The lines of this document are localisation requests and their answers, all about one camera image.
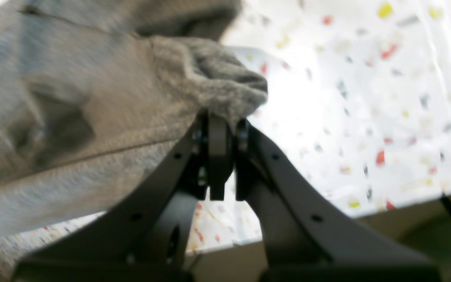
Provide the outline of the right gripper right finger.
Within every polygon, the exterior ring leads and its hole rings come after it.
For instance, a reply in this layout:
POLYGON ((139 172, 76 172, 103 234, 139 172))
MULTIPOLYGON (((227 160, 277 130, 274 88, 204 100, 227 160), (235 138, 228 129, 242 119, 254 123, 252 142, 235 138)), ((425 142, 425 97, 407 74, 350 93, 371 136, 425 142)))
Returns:
POLYGON ((280 148, 242 120, 236 183, 261 224, 261 282, 439 282, 424 255, 354 221, 320 195, 280 148))

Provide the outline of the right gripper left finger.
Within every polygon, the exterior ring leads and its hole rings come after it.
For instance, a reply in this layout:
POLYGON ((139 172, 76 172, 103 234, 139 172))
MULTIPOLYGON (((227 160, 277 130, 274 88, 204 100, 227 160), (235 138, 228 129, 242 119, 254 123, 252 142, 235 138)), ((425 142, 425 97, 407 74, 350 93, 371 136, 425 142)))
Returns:
POLYGON ((97 220, 25 256, 14 282, 192 282, 183 269, 195 208, 224 200, 233 169, 227 121, 200 112, 136 189, 97 220))

